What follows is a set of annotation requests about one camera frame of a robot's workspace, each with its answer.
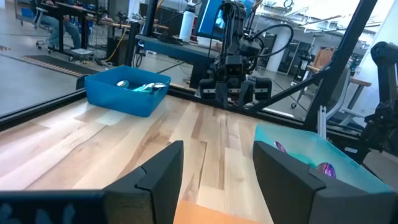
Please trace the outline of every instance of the robotic arm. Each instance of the robotic arm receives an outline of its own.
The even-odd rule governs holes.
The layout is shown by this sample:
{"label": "robotic arm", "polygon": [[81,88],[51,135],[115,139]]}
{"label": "robotic arm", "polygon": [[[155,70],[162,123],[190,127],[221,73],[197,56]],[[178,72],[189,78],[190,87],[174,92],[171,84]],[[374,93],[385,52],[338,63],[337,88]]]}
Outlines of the robotic arm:
{"label": "robotic arm", "polygon": [[[270,55],[260,55],[264,43],[259,35],[271,28],[285,26],[290,28],[292,39],[293,29],[289,25],[280,24],[250,36],[248,33],[258,5],[258,2],[254,3],[246,30],[244,30],[246,9],[242,2],[224,0],[218,8],[222,11],[226,24],[223,47],[213,65],[214,70],[210,78],[202,79],[199,82],[202,99],[215,100],[225,108],[230,104],[243,108],[248,103],[267,100],[271,97],[272,81],[268,78],[250,77],[249,75],[255,69],[258,57],[268,57],[283,49]],[[261,45],[255,41],[256,39],[260,40]]]}
{"label": "robotic arm", "polygon": [[374,114],[365,117],[367,125],[361,139],[398,156],[398,46],[379,42],[371,49],[371,55],[377,65],[380,103]]}

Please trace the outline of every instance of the workbench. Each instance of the workbench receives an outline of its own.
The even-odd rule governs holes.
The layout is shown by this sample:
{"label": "workbench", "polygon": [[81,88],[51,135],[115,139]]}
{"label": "workbench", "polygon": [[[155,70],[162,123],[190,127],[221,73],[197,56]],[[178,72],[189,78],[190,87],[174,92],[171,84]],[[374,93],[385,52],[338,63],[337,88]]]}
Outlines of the workbench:
{"label": "workbench", "polygon": [[207,70],[219,53],[215,50],[193,45],[184,44],[183,46],[161,42],[156,38],[136,35],[136,40],[144,43],[144,50],[151,50],[160,54],[182,60],[193,65],[189,87],[197,89],[199,81],[206,78]]}
{"label": "workbench", "polygon": [[[102,189],[170,142],[183,140],[180,204],[272,223],[251,154],[259,122],[169,95],[148,118],[83,98],[0,132],[0,190]],[[181,209],[187,208],[179,205],[176,214]],[[177,218],[176,223],[211,223],[196,214],[201,216],[204,222]],[[234,223],[231,217],[221,220]]]}

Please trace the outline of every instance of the teal bin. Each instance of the teal bin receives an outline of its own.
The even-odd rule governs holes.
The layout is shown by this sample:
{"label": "teal bin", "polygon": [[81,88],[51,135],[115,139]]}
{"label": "teal bin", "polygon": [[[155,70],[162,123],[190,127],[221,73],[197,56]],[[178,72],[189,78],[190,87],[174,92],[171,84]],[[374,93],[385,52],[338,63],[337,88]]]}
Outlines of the teal bin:
{"label": "teal bin", "polygon": [[[135,92],[116,86],[122,80],[140,87],[149,83],[164,83],[167,86],[153,94]],[[122,66],[85,77],[87,100],[92,105],[148,117],[163,100],[169,89],[171,78],[138,68]]]}
{"label": "teal bin", "polygon": [[392,191],[388,185],[317,133],[273,124],[258,124],[254,140],[263,141],[278,150],[274,144],[277,141],[283,145],[288,155],[314,168],[322,162],[328,162],[335,168],[338,180],[367,193]]}

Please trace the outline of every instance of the wooden tabletop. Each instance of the wooden tabletop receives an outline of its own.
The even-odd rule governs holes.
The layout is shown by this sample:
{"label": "wooden tabletop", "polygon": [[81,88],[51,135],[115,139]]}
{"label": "wooden tabletop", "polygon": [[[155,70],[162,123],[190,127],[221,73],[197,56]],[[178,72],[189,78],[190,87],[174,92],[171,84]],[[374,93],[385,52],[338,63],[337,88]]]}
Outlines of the wooden tabletop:
{"label": "wooden tabletop", "polygon": [[[321,68],[317,68],[317,67],[314,67],[312,65],[307,65],[307,68],[313,70],[315,73],[318,73],[321,70]],[[349,81],[351,83],[355,83],[355,84],[366,86],[366,87],[369,87],[369,86],[372,85],[372,83],[369,83],[369,82],[366,82],[366,81],[362,81],[362,80],[359,80],[359,79],[354,78],[354,77],[350,77]]]}
{"label": "wooden tabletop", "polygon": [[76,101],[0,133],[0,190],[101,189],[183,140],[180,200],[272,223],[252,161],[259,122],[172,96],[148,118]]}
{"label": "wooden tabletop", "polygon": [[[96,17],[92,17],[92,16],[86,16],[86,19],[88,21],[97,21],[97,18]],[[100,19],[98,21],[98,23],[101,24],[101,25],[105,25],[105,26],[130,28],[129,24],[120,24],[120,23],[118,23],[116,21],[113,21],[112,19]],[[169,27],[167,27],[167,26],[157,25],[156,24],[156,20],[155,20],[154,26],[156,26],[156,28],[169,29]]]}

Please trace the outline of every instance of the blue plastic bin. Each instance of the blue plastic bin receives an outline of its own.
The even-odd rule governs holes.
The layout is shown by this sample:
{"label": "blue plastic bin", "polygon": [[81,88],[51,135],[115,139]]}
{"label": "blue plastic bin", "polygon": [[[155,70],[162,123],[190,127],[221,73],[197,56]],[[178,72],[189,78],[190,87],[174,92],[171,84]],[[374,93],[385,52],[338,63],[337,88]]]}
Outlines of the blue plastic bin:
{"label": "blue plastic bin", "polygon": [[[144,84],[161,82],[166,84],[154,94],[135,92],[116,84],[128,80],[137,87]],[[153,72],[128,66],[114,68],[85,78],[88,102],[116,111],[148,117],[163,100],[169,89],[171,78]]]}
{"label": "blue plastic bin", "polygon": [[33,14],[32,10],[30,10],[29,8],[25,8],[25,7],[21,8],[21,14],[22,14],[23,17],[26,17],[26,18],[33,19],[35,17],[35,15]]}

